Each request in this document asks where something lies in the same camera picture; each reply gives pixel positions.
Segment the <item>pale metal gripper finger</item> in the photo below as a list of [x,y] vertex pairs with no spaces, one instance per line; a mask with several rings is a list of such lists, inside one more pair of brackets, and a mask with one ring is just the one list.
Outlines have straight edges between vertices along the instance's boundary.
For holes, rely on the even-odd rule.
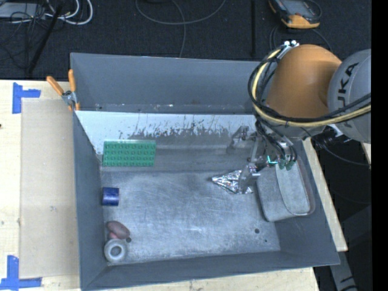
[[248,163],[244,169],[244,174],[246,178],[257,178],[259,177],[261,171],[261,166],[255,163]]
[[239,179],[239,193],[249,194],[254,192],[254,180],[251,176],[242,176]]

